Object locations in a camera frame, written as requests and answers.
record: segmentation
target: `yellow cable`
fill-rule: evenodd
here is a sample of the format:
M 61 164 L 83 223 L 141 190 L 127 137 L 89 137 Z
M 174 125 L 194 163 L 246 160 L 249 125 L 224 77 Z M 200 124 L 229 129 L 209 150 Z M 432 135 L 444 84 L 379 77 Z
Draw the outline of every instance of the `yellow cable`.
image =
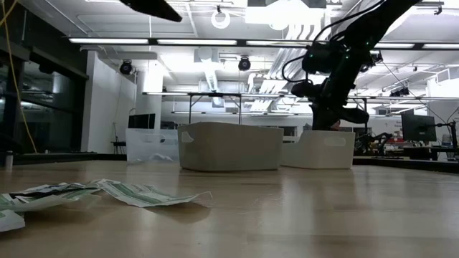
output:
M 5 14 L 5 0 L 3 0 L 3 19 L 0 20 L 0 27 L 1 25 L 3 25 L 4 22 L 6 22 L 6 19 L 8 18 L 8 16 L 11 14 L 11 12 L 13 11 L 14 7 L 16 6 L 17 2 L 19 0 L 14 0 L 13 4 L 11 5 L 11 7 L 9 8 L 8 12 Z
M 13 81 L 14 81 L 14 86 L 16 88 L 16 94 L 17 94 L 17 101 L 18 101 L 19 109 L 21 110 L 22 119 L 24 120 L 24 124 L 26 125 L 26 131 L 27 131 L 27 135 L 29 136 L 30 142 L 32 143 L 32 146 L 34 147 L 35 153 L 38 153 L 37 147 L 35 147 L 34 139 L 32 138 L 32 135 L 30 134 L 29 126 L 27 125 L 26 115 L 24 114 L 24 110 L 22 109 L 22 106 L 21 106 L 21 95 L 19 94 L 19 88 L 17 86 L 16 72 L 14 71 L 13 54 L 11 52 L 11 45 L 10 45 L 10 42 L 9 42 L 8 24 L 6 23 L 6 18 L 8 18 L 8 15 L 11 13 L 11 11 L 13 10 L 14 6 L 16 5 L 16 3 L 17 3 L 17 0 L 13 3 L 13 5 L 11 6 L 10 10 L 8 11 L 8 13 L 6 13 L 5 1 L 3 2 L 3 16 L 4 16 L 4 18 L 0 21 L 0 27 L 1 27 L 1 25 L 3 23 L 5 23 L 6 43 L 8 44 L 9 62 L 11 64 L 11 69 L 13 71 L 12 72 Z

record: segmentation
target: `wooden table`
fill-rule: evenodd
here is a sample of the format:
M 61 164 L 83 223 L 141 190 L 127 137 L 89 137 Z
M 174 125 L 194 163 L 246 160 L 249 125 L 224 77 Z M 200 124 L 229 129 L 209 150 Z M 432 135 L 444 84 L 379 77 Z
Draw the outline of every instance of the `wooden table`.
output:
M 211 191 L 209 208 L 141 209 L 105 193 L 86 211 L 28 213 L 0 233 L 1 258 L 458 257 L 459 178 L 395 168 L 200 173 L 88 161 L 0 171 L 0 192 L 109 178 L 170 194 Z

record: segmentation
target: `white storage box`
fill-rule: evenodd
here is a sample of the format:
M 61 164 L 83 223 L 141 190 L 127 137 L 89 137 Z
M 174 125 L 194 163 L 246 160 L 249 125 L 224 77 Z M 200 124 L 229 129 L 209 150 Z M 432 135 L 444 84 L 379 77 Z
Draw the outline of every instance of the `white storage box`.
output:
M 349 169 L 355 133 L 305 131 L 297 143 L 283 144 L 282 166 L 312 169 Z
M 226 123 L 179 127 L 180 166 L 196 171 L 273 170 L 280 166 L 283 130 Z

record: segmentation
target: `clear plastic bin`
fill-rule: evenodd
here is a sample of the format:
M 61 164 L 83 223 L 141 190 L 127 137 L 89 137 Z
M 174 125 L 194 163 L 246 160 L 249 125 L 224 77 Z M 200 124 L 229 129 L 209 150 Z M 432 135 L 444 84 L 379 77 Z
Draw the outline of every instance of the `clear plastic bin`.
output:
M 126 129 L 128 162 L 178 161 L 177 130 Z

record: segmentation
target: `black cable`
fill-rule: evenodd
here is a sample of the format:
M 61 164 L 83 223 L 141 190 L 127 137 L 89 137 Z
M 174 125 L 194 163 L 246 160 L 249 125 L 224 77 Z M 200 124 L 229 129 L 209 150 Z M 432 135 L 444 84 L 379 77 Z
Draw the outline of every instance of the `black cable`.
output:
M 381 5 L 382 3 L 384 3 L 385 1 L 386 1 L 386 0 L 378 1 L 376 4 L 370 6 L 369 8 L 367 8 L 367 9 L 365 9 L 365 10 L 363 10 L 363 11 L 359 11 L 359 12 L 357 12 L 357 13 L 355 13 L 355 14 L 349 15 L 348 17 L 345 17 L 345 18 L 343 18 L 343 19 L 340 19 L 340 20 L 338 20 L 338 21 L 335 21 L 334 23 L 331 23 L 331 24 L 325 26 L 325 27 L 317 34 L 317 36 L 314 38 L 312 44 L 314 44 L 314 43 L 317 41 L 317 39 L 318 39 L 318 38 L 319 38 L 328 28 L 331 28 L 331 27 L 333 27 L 333 26 L 335 26 L 335 25 L 337 25 L 337 24 L 340 24 L 340 23 L 342 23 L 342 22 L 345 22 L 345 21 L 347 21 L 347 20 L 353 19 L 353 18 L 355 18 L 355 17 L 357 17 L 357 16 L 359 16 L 359 15 L 365 14 L 365 13 L 367 13 L 368 11 L 371 11 L 372 9 L 378 7 L 379 5 Z M 342 36 L 342 35 L 344 35 L 344 32 L 340 32 L 340 33 L 338 33 L 337 35 Z M 306 72 L 306 79 L 305 79 L 305 80 L 296 80 L 296 81 L 295 81 L 295 80 L 290 80 L 290 79 L 288 79 L 287 77 L 285 77 L 285 73 L 284 73 L 285 67 L 287 67 L 288 64 L 290 64 L 291 62 L 294 62 L 294 61 L 296 61 L 296 60 L 299 60 L 299 59 L 301 59 L 301 58 L 304 58 L 305 56 L 306 56 L 306 55 L 303 55 L 303 56 L 301 56 L 301 57 L 296 57 L 296 58 L 294 58 L 294 59 L 292 59 L 292 60 L 290 60 L 290 61 L 288 61 L 288 62 L 286 62 L 286 63 L 284 64 L 284 66 L 282 67 L 282 77 L 284 78 L 284 80 L 286 80 L 286 81 L 288 81 L 288 82 L 293 82 L 293 83 L 305 82 L 305 81 L 308 80 L 308 72 Z
M 330 42 L 333 42 L 345 35 L 346 31 L 338 32 L 330 38 Z
M 288 64 L 294 62 L 294 61 L 297 61 L 297 60 L 300 60 L 300 59 L 303 59 L 306 55 L 302 55 L 300 57 L 296 57 L 296 58 L 293 58 L 292 60 L 286 62 L 284 64 L 284 66 L 282 67 L 282 77 L 284 78 L 284 80 L 288 81 L 288 82 L 293 82 L 293 83 L 299 83 L 299 82 L 305 82 L 306 80 L 308 80 L 308 73 L 306 73 L 306 79 L 304 80 L 290 80 L 288 79 L 286 76 L 285 76 L 285 68 L 287 67 Z
M 454 110 L 453 114 L 451 114 L 450 117 L 446 120 L 446 123 L 450 122 L 451 117 L 454 116 L 454 114 L 456 114 L 458 110 L 459 110 L 459 107 Z
M 399 82 L 399 84 L 404 85 L 403 82 L 395 75 L 395 73 L 387 66 L 386 63 L 382 62 L 382 64 L 389 70 L 389 72 L 390 72 L 392 75 L 394 75 L 395 79 L 397 79 L 397 81 Z M 408 92 L 409 92 L 411 95 L 413 95 L 414 97 L 417 97 L 415 94 L 413 94 L 413 92 L 412 92 L 410 89 L 408 89 Z M 443 121 L 444 123 L 446 123 L 439 115 L 437 115 L 437 113 L 433 112 L 433 111 L 427 106 L 426 103 L 424 103 L 424 102 L 421 101 L 420 99 L 417 99 L 417 100 L 419 100 L 419 102 L 421 102 L 421 104 L 425 105 L 425 107 L 426 107 L 430 112 L 432 112 L 432 114 L 436 115 L 441 121 Z

